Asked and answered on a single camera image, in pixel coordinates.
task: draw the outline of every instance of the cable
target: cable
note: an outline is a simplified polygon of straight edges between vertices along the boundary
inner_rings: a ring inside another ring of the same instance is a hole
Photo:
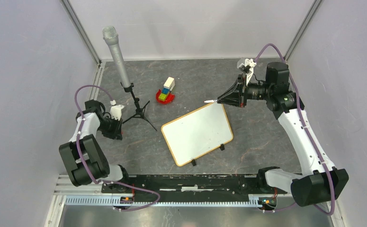
[[[102,113],[102,115],[104,115],[104,117],[106,117],[106,116],[105,116],[106,114],[108,114],[108,115],[109,115],[109,117],[107,117],[107,118],[111,118],[111,114],[110,114],[109,112],[103,112],[103,113]]]
[[[266,203],[265,205],[266,205],[266,206],[268,206],[268,207],[270,207],[270,208],[272,208],[272,209],[275,209],[275,207],[271,206],[271,205],[270,205],[270,204],[268,204],[268,203]]]
[[[254,59],[254,62],[257,62],[257,60],[258,60],[258,59],[260,58],[260,56],[263,54],[263,52],[265,51],[265,49],[266,49],[267,47],[269,47],[269,46],[272,46],[272,47],[277,51],[277,53],[278,53],[278,55],[279,55],[279,57],[280,57],[281,61],[282,61],[283,63],[285,63],[285,64],[286,64],[286,61],[285,61],[284,57],[282,57],[281,52],[279,51],[279,49],[278,49],[274,44],[267,44],[267,45],[265,45],[265,46],[263,47],[263,49],[261,49],[261,51],[260,51],[260,53],[257,55],[257,57]],[[332,183],[331,174],[330,174],[330,171],[329,171],[329,169],[328,169],[327,165],[324,163],[324,159],[323,159],[323,157],[322,157],[322,154],[321,154],[321,152],[320,152],[319,148],[317,147],[317,144],[316,144],[316,142],[314,141],[314,139],[313,139],[313,137],[312,137],[311,133],[309,132],[309,129],[308,129],[307,127],[305,127],[305,126],[306,126],[306,123],[305,123],[304,118],[303,118],[303,115],[302,115],[302,109],[300,108],[300,97],[299,97],[299,91],[298,91],[297,86],[296,86],[296,84],[295,84],[295,82],[294,82],[294,79],[292,78],[291,73],[289,73],[289,79],[291,80],[292,86],[294,87],[294,90],[295,90],[295,93],[296,93],[296,107],[297,107],[297,112],[298,112],[299,117],[300,117],[300,121],[301,121],[302,126],[303,126],[303,128],[304,128],[304,131],[305,131],[305,132],[306,132],[306,134],[307,134],[307,137],[309,138],[310,142],[311,142],[311,143],[312,143],[312,145],[313,145],[314,150],[317,152],[317,155],[318,155],[318,157],[319,157],[320,162],[322,162],[322,166],[323,166],[323,168],[324,168],[325,172],[327,173],[328,184],[329,184],[329,186],[330,186],[330,194],[331,194],[331,210],[330,210],[330,212],[326,212],[326,211],[324,211],[323,209],[321,209],[321,208],[320,208],[319,206],[317,206],[317,205],[314,205],[314,206],[315,206],[319,211],[323,212],[324,214],[331,216],[331,215],[333,215],[334,210],[335,210],[334,184]]]
[[[268,89],[267,89],[267,97],[268,97],[268,98],[270,98],[270,89],[271,89],[271,87],[272,87],[273,85],[275,85],[275,83],[271,83],[271,84],[269,85]]]
[[[277,196],[278,196],[278,190],[277,190],[277,188],[275,187],[275,188],[274,188],[274,196],[272,197],[272,199],[275,199]]]
[[[264,80],[257,79],[256,74],[254,74],[254,73],[253,73],[253,76],[254,76],[254,78],[255,78],[258,82],[263,82],[263,84],[264,84],[264,83],[266,83]]]
[[[100,106],[101,106],[101,108],[103,109],[102,114],[104,114],[104,113],[105,113],[105,105],[104,105],[103,103],[99,103],[99,105],[100,105]]]
[[[297,205],[296,202],[294,202],[294,203],[292,203],[292,205],[290,205],[288,207],[284,207],[284,208],[280,208],[280,209],[276,209],[276,210],[263,210],[263,213],[275,213],[275,212],[279,212],[279,211],[284,211],[284,210],[292,208],[296,205]]]
[[[152,193],[152,194],[155,194],[158,196],[158,198],[156,200],[154,200],[153,202],[149,203],[149,204],[146,204],[146,205],[143,205],[143,206],[140,206],[140,207],[136,207],[136,208],[133,208],[133,209],[127,209],[127,210],[122,210],[122,209],[119,209],[119,211],[121,212],[126,212],[126,211],[135,211],[135,210],[141,210],[141,209],[144,209],[146,207],[149,207],[153,204],[155,204],[156,202],[158,202],[161,198],[161,195],[158,193],[158,192],[155,192],[155,191],[152,191],[152,190],[147,190],[147,189],[144,189],[144,188],[137,188],[137,187],[134,187],[134,186],[131,186],[131,185],[128,185],[128,184],[125,184],[125,183],[122,183],[122,182],[118,182],[118,181],[102,181],[104,183],[116,183],[116,184],[119,184],[119,185],[122,185],[122,186],[125,186],[125,187],[128,187],[128,188],[131,188],[131,189],[136,189],[136,190],[139,190],[139,191],[143,191],[143,192],[148,192],[148,193]]]
[[[119,184],[119,185],[122,185],[122,186],[125,186],[125,187],[128,187],[128,188],[131,188],[131,189],[136,189],[136,190],[139,190],[139,191],[142,191],[142,192],[149,192],[149,193],[152,193],[152,194],[155,194],[155,195],[158,196],[158,198],[154,202],[151,202],[151,203],[149,203],[147,205],[140,206],[140,207],[133,208],[133,209],[128,209],[128,210],[121,210],[121,209],[119,209],[119,211],[135,211],[135,210],[141,210],[143,208],[146,208],[146,207],[149,207],[149,206],[155,204],[161,198],[161,196],[160,196],[160,194],[158,192],[155,192],[155,191],[152,191],[152,190],[147,190],[147,189],[144,189],[144,188],[137,188],[137,187],[130,186],[130,185],[125,184],[125,183],[122,183],[122,182],[118,182],[118,181],[102,181],[102,180],[97,181],[95,179],[95,177],[93,176],[93,173],[90,171],[89,167],[87,166],[87,162],[84,159],[83,153],[82,153],[81,148],[80,148],[80,132],[81,132],[81,129],[83,128],[83,124],[86,121],[86,118],[84,118],[83,111],[81,110],[81,108],[79,106],[79,103],[77,102],[77,94],[79,93],[80,90],[82,90],[85,87],[96,87],[96,88],[104,91],[109,96],[109,98],[111,99],[111,101],[115,101],[115,100],[112,98],[111,94],[109,94],[105,89],[103,89],[100,86],[96,86],[96,85],[84,85],[84,86],[80,87],[79,89],[77,89],[76,93],[74,94],[74,102],[75,102],[75,104],[77,106],[77,109],[80,112],[80,116],[82,117],[82,121],[80,122],[78,133],[77,133],[77,136],[76,136],[76,147],[77,147],[77,152],[79,153],[80,160],[83,163],[83,166],[84,166],[84,168],[87,171],[87,174],[89,175],[90,179],[95,184],[99,184],[101,182],[103,182],[103,183],[116,183],[116,184]]]

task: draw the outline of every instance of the microphone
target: microphone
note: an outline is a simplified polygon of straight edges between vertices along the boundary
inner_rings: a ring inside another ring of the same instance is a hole
[[[114,26],[107,26],[102,29],[102,35],[105,42],[107,43],[109,50],[111,51],[112,58],[119,72],[120,78],[122,80],[122,86],[128,88],[131,86],[129,78],[127,77],[127,72],[125,68],[125,62],[123,61],[122,52],[119,47],[119,37]]]

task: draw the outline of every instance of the whiteboard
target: whiteboard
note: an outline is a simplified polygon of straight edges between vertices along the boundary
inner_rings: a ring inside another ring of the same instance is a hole
[[[217,149],[233,139],[224,106],[210,103],[161,127],[177,166]]]

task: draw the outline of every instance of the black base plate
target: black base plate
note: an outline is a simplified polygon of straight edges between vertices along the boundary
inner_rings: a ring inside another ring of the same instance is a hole
[[[131,175],[129,181],[130,185],[158,192],[160,202],[245,202],[249,201],[249,194],[274,194],[273,187],[260,189],[256,175]],[[211,191],[182,191],[182,187],[194,186]],[[121,193],[113,190],[111,185],[103,185],[101,192]],[[132,193],[132,190],[127,189],[124,193]],[[286,194],[279,189],[278,193]],[[151,193],[134,191],[135,202],[151,202],[156,198]]]

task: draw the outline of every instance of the red toy base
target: red toy base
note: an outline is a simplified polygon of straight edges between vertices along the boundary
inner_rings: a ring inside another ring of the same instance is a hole
[[[175,98],[175,95],[170,94],[168,95],[167,99],[165,99],[165,101],[161,101],[158,96],[160,96],[161,94],[161,90],[158,90],[157,94],[155,95],[155,100],[157,100],[157,102],[161,103],[161,104],[168,104],[170,102],[173,101],[173,99]]]

